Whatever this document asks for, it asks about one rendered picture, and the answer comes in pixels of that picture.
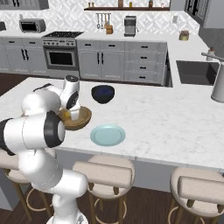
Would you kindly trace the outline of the light blue plate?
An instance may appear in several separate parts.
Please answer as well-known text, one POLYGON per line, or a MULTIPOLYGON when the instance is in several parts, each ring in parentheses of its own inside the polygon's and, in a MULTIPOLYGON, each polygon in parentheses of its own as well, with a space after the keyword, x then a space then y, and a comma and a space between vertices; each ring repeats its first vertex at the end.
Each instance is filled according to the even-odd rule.
POLYGON ((105 147, 118 145, 125 137, 124 129, 115 124, 98 125, 90 133, 92 142, 105 147))

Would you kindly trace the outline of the grey lower cupboard run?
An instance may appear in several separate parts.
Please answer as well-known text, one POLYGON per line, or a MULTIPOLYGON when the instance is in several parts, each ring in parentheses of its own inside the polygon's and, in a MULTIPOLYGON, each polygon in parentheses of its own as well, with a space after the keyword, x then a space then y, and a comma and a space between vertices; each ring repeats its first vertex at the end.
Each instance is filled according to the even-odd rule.
POLYGON ((80 77, 165 84, 166 42, 78 39, 80 77))
POLYGON ((46 58, 40 38, 2 37, 2 41, 13 73, 46 75, 46 58))

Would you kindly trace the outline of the dark wooden wall shelf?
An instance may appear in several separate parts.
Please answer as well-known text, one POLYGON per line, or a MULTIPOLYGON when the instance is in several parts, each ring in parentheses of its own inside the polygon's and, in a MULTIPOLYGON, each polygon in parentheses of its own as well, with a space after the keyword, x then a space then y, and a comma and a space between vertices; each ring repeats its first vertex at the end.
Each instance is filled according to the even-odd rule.
POLYGON ((169 11, 170 7, 89 7, 84 11, 169 11))

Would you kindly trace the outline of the round wooden plate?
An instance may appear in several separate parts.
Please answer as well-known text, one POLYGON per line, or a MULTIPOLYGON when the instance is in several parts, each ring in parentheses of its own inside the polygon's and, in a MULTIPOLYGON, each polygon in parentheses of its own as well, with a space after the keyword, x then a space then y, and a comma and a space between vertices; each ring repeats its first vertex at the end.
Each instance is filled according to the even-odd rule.
POLYGON ((62 119, 65 127, 67 130, 80 130, 84 128, 90 121, 92 112, 86 107, 80 107, 80 116, 79 119, 76 121, 72 121, 71 117, 65 119, 63 116, 63 112, 66 111, 65 109, 61 109, 58 112, 58 116, 62 119))

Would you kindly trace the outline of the grey metal tap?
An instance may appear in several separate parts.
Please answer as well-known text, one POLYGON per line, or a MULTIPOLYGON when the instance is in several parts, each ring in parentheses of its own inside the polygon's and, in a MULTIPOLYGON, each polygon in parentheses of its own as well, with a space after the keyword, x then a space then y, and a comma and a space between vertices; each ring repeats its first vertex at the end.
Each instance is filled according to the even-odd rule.
POLYGON ((210 57, 220 62, 218 73, 213 84, 211 98, 216 102, 224 103, 224 58, 215 55, 211 55, 210 57))

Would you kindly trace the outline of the steel coffee machine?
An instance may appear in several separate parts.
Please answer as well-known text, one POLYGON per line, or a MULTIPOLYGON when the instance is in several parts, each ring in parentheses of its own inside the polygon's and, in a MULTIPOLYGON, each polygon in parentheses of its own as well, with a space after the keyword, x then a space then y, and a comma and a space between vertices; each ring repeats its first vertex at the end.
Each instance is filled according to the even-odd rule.
POLYGON ((135 37, 137 30, 137 17, 126 16, 124 19, 124 36, 135 37))

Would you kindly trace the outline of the beige round bar stool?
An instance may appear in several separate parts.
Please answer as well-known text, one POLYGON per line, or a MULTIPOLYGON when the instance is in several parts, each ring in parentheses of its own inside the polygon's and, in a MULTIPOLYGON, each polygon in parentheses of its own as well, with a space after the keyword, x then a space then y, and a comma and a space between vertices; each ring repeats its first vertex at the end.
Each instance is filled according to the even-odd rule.
POLYGON ((40 198, 42 199, 44 203, 43 208, 34 208, 31 207, 29 204, 29 197, 31 193, 34 191, 34 188, 32 188, 29 192, 27 197, 24 196, 21 185, 28 185, 30 181, 24 176, 24 174, 18 169, 18 157, 16 155, 10 156, 7 154, 6 151, 0 149, 0 168, 3 168, 4 174, 6 177, 11 181, 14 188, 16 189, 17 196, 19 197, 22 206, 24 208, 25 214, 27 215, 28 219, 32 220, 32 214, 33 212, 43 212, 46 211, 49 217, 53 216, 53 209, 52 205, 50 205, 47 202, 46 194, 44 192, 40 192, 40 198))
POLYGON ((224 214, 224 177, 216 171, 176 168, 170 178, 171 204, 167 224, 180 224, 184 211, 194 216, 192 224, 218 224, 224 214))
POLYGON ((75 162, 73 170, 87 176, 92 224, 106 224, 97 217, 97 206, 103 210, 104 200, 119 200, 118 221, 123 224, 127 214, 127 193, 135 180, 135 167, 125 158, 93 156, 87 162, 75 162))

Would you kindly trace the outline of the steel oven with hob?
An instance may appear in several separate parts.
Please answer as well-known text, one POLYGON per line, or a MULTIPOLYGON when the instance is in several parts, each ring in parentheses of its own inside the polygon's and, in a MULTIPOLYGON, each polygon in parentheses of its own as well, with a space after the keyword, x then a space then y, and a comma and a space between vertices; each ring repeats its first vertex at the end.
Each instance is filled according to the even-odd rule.
POLYGON ((76 38, 82 31, 54 31, 42 37, 45 63, 50 77, 80 77, 76 38))

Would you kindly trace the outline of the dark grey sink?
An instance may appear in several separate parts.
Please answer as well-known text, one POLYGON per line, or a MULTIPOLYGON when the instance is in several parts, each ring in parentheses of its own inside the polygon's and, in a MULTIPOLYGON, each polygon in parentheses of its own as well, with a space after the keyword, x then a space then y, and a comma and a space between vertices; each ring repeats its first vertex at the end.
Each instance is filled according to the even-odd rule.
POLYGON ((219 69, 217 62, 177 60, 178 74, 182 84, 212 86, 219 69))

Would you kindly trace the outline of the white soap dispenser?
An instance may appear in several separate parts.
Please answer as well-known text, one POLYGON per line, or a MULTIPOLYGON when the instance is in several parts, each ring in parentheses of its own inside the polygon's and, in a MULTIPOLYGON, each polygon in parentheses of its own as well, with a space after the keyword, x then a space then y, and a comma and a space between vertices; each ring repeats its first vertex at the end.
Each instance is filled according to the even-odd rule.
POLYGON ((206 56, 206 60, 207 61, 212 61, 213 58, 211 58, 210 56, 211 55, 214 56, 214 48, 213 47, 210 47, 210 49, 208 50, 207 54, 208 55, 206 56))

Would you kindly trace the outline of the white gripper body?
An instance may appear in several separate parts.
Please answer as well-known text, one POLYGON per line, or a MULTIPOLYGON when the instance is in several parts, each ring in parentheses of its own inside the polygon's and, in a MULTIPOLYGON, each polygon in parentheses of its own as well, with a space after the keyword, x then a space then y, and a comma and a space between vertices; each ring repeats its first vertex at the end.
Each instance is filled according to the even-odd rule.
POLYGON ((70 117, 72 121, 78 120, 79 116, 80 116, 80 110, 78 108, 70 110, 70 117))

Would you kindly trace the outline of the grey glass-door upper cupboard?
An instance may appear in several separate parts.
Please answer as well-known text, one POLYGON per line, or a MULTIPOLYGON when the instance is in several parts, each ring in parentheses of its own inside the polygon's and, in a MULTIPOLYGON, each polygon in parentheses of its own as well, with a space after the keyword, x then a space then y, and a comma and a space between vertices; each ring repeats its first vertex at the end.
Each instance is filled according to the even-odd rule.
POLYGON ((185 0, 185 12, 203 28, 224 29, 224 0, 185 0))

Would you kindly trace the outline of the brown plant pot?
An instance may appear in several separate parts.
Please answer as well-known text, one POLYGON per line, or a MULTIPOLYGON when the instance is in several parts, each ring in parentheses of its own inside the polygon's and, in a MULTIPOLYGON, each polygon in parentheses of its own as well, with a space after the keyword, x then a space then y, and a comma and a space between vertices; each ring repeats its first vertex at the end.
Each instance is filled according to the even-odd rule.
POLYGON ((189 31, 188 30, 185 30, 185 31, 181 31, 179 33, 179 40, 184 40, 184 41, 187 41, 189 39, 189 31))

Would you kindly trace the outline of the dark blue bowl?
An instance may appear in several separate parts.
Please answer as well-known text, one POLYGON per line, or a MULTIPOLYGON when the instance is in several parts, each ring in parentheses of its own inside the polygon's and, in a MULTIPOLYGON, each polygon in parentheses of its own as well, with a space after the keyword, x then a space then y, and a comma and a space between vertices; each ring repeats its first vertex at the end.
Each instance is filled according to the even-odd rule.
POLYGON ((91 95, 100 104, 110 102, 115 96, 115 89, 109 85, 98 85, 91 89, 91 95))

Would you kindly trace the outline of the grey toaster oven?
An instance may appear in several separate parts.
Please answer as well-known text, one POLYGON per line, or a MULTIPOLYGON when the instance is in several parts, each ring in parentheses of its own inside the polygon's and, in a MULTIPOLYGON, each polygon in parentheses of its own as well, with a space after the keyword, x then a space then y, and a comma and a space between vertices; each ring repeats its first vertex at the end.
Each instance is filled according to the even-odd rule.
POLYGON ((19 20, 19 27, 23 33, 41 33, 46 30, 46 22, 42 18, 23 18, 19 20))

